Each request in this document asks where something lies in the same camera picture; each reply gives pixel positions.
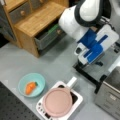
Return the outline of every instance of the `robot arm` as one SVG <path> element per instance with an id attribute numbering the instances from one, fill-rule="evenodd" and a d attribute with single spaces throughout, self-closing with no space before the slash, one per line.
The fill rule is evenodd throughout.
<path id="1" fill-rule="evenodd" d="M 61 28 L 73 39 L 80 40 L 89 27 L 101 18 L 103 0 L 80 0 L 78 5 L 67 8 L 60 20 Z"/>
<path id="2" fill-rule="evenodd" d="M 98 33 L 90 29 L 101 19 L 102 5 L 103 0 L 80 0 L 66 9 L 59 20 L 61 28 L 76 40 L 75 54 L 83 65 L 91 64 L 119 39 L 109 25 L 104 25 Z"/>

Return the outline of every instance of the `wooden shelf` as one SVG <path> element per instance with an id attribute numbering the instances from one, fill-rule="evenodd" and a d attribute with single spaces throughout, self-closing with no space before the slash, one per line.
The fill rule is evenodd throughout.
<path id="1" fill-rule="evenodd" d="M 20 6 L 21 4 L 23 4 L 26 1 L 27 0 L 5 0 L 5 3 L 6 3 L 5 8 L 8 12 L 10 12 L 13 9 L 15 9 L 17 6 Z"/>
<path id="2" fill-rule="evenodd" d="M 34 37 L 59 18 L 65 8 L 55 2 L 49 1 L 29 17 L 17 23 L 15 27 L 28 36 Z"/>

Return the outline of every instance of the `toy carrot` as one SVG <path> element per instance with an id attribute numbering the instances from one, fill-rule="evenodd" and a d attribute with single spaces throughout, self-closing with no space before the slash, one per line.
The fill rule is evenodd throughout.
<path id="1" fill-rule="evenodd" d="M 37 85 L 38 84 L 36 82 L 30 82 L 30 83 L 28 83 L 27 86 L 26 86 L 25 93 L 27 95 L 29 95 L 37 87 Z"/>

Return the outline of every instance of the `toy stove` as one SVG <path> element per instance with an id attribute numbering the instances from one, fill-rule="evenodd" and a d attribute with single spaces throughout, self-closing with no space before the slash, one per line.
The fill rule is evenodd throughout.
<path id="1" fill-rule="evenodd" d="M 64 82 L 62 82 L 62 81 L 59 81 L 52 88 L 64 88 L 64 87 L 66 87 L 66 84 Z M 73 100 L 73 106 L 72 106 L 71 110 L 65 116 L 60 117 L 60 118 L 54 118 L 54 117 L 51 117 L 50 115 L 48 115 L 44 111 L 44 108 L 42 106 L 42 101 L 43 101 L 44 96 L 38 101 L 38 103 L 36 105 L 36 109 L 37 109 L 38 113 L 45 120 L 67 120 L 68 118 L 70 118 L 70 116 L 72 115 L 72 113 L 78 108 L 78 106 L 83 101 L 83 97 L 80 94 L 78 94 L 76 91 L 74 91 L 73 89 L 71 89 L 70 93 L 71 93 L 72 100 Z"/>

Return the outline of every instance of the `drawer handle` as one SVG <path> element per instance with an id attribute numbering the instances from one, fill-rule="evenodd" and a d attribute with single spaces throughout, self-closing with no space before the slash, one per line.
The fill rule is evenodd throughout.
<path id="1" fill-rule="evenodd" d="M 57 34 L 60 35 L 62 33 L 62 30 L 57 30 Z"/>
<path id="2" fill-rule="evenodd" d="M 20 12 L 20 14 L 21 14 L 21 16 L 23 16 L 23 17 L 26 15 L 25 11 L 23 11 L 23 10 Z"/>
<path id="3" fill-rule="evenodd" d="M 41 2 L 41 3 L 43 3 L 43 2 L 44 2 L 44 0 L 40 0 L 40 2 Z"/>

